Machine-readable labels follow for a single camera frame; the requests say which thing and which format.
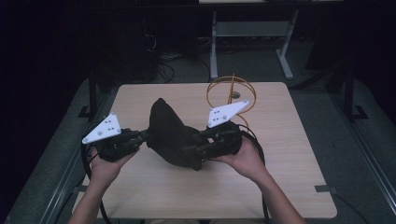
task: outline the gray carpet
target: gray carpet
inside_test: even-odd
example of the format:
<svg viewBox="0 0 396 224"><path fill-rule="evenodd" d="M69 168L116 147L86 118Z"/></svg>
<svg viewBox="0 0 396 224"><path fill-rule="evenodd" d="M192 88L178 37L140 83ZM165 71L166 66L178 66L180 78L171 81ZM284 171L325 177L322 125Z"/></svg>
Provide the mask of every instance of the gray carpet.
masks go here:
<svg viewBox="0 0 396 224"><path fill-rule="evenodd" d="M279 42L273 41L264 43L259 49L220 54L219 74L221 76L235 74L248 81L280 81L288 86L298 84L314 74L312 71L304 70L312 43L296 41L290 45L287 58L295 75L294 80L286 80L282 74L275 54L275 48L278 46ZM208 53L201 54L200 59L208 64ZM173 80L176 83L207 82L208 80L207 67L201 61L179 59L167 64L175 69ZM323 176L330 187L336 188L339 194L361 211L371 223L396 223L396 216L376 184L359 145L348 129L349 124L337 109L333 100L334 96L324 89L327 79L327 77L323 78L303 91L290 91ZM157 76L153 83L164 83L164 79ZM100 93L100 108L96 121L108 114L116 93L117 88L110 93ZM356 82L355 103L361 105L370 118L357 120L356 125L374 150L384 172L394 183L396 180L395 126L379 109L370 91L359 81ZM47 214L45 211L53 195L62 195L60 203L65 203L57 223L66 223L69 219L76 194L73 194L67 201L66 197L83 176L83 170L78 160L73 164L70 172L65 173L65 171L73 155L76 155L74 153L79 151L80 137L91 125L87 119L78 118L79 110L88 104L88 84L84 82L20 198L15 203L10 213L10 223L40 223L44 214ZM63 175L70 175L70 182L59 185ZM309 219L308 222L364 223L339 199L333 199L338 211L336 218ZM54 209L54 213L58 213L59 209L61 208ZM120 223L138 223L138 220L121 220Z"/></svg>

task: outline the white plastic part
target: white plastic part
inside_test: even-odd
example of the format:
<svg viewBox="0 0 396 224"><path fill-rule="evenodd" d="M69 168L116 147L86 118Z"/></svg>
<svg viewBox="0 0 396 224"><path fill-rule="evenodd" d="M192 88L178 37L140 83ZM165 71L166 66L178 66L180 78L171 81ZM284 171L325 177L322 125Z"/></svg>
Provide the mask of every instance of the white plastic part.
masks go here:
<svg viewBox="0 0 396 224"><path fill-rule="evenodd" d="M207 127L213 128L224 122L227 122L247 105L248 100L244 100L230 105L222 105L216 108L211 108L209 112L209 120L207 121Z"/></svg>
<svg viewBox="0 0 396 224"><path fill-rule="evenodd" d="M121 133L117 115L111 113L92 132L82 139L83 144L89 144Z"/></svg>

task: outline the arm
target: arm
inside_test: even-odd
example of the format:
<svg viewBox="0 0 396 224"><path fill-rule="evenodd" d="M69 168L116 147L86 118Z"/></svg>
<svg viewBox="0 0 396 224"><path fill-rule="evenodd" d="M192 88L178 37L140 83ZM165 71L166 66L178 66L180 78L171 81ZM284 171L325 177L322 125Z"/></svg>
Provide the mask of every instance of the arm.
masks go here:
<svg viewBox="0 0 396 224"><path fill-rule="evenodd" d="M93 149L92 155L96 154L96 149ZM93 159L90 184L68 223L87 224L95 222L103 195L119 175L121 167L131 159L133 155L134 154L125 156L115 162L104 161L99 157Z"/></svg>
<svg viewBox="0 0 396 224"><path fill-rule="evenodd" d="M259 186L275 223L306 223L285 193L268 173L254 145L245 137L236 155L215 158L232 166L238 174Z"/></svg>

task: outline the dark background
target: dark background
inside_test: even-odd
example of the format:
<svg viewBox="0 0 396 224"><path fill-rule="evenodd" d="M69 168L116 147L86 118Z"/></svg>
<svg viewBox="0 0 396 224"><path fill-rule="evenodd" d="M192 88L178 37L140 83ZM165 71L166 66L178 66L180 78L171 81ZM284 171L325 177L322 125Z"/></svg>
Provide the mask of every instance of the dark background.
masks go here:
<svg viewBox="0 0 396 224"><path fill-rule="evenodd" d="M0 222L83 80L95 74L101 90L108 91L121 83L153 79L160 52L146 51L148 29L158 35L163 50L178 48L192 57L196 36L210 36L210 28L201 27L202 21L211 20L207 12L157 12L153 17L146 10L92 13L80 10L83 7L73 1L0 0L1 127L5 133ZM331 11L307 8L295 29L295 36L316 39L307 68L326 69L347 58L352 72L372 90L394 123L395 9L394 1L346 1L344 7ZM318 15L320 20L311 20Z"/></svg>

